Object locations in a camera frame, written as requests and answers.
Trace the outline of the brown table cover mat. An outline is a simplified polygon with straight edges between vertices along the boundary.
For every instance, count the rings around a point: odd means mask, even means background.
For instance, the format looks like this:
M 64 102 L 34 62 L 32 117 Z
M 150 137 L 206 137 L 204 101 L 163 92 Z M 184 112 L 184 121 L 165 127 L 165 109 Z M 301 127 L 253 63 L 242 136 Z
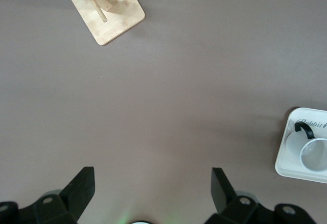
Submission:
M 101 46 L 71 0 L 0 0 L 0 202 L 92 166 L 79 224 L 203 224 L 220 167 L 327 224 L 327 184 L 274 169 L 289 112 L 327 110 L 327 0 L 138 1 Z

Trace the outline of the white tray with rabbit print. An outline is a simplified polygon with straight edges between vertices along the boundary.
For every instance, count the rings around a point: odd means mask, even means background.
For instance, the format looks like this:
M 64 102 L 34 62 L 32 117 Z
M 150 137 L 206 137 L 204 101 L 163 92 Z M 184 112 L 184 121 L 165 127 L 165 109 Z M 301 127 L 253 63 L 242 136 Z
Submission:
M 296 122 L 304 122 L 311 127 L 317 137 L 327 138 L 327 111 L 311 108 L 296 108 L 288 116 L 281 145 L 275 162 L 276 172 L 284 177 L 327 183 L 327 170 L 316 172 L 303 167 L 301 163 L 287 151 L 286 139 L 294 131 Z

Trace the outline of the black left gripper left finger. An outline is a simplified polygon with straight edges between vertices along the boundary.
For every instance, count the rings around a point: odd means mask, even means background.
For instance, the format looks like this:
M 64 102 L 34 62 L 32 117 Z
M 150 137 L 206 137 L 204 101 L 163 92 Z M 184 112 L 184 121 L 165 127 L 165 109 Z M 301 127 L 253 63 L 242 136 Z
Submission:
M 84 167 L 60 191 L 50 191 L 31 205 L 0 202 L 0 224 L 78 224 L 95 193 L 95 170 Z

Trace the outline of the wooden mug tree stand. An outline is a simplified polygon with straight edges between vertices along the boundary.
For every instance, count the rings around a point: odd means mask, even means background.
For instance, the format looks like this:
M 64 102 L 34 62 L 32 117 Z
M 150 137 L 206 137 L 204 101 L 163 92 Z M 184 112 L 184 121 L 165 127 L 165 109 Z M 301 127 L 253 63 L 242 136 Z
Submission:
M 99 45 L 106 45 L 146 17 L 138 0 L 72 0 Z

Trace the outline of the white smiley mug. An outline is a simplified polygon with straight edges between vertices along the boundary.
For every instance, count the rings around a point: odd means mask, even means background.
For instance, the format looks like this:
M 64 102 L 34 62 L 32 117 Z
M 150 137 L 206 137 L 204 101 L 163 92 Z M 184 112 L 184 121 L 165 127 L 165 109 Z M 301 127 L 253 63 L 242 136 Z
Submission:
M 327 138 L 317 137 L 311 127 L 300 121 L 286 139 L 286 148 L 308 170 L 327 170 Z

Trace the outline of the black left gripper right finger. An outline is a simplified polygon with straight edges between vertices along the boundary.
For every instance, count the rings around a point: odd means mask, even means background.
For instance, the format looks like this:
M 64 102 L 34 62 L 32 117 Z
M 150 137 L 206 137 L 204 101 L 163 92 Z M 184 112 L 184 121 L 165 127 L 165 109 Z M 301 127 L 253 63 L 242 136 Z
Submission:
M 211 224 L 315 224 L 299 206 L 278 204 L 269 210 L 254 198 L 237 194 L 221 168 L 212 169 L 211 195 L 217 210 Z

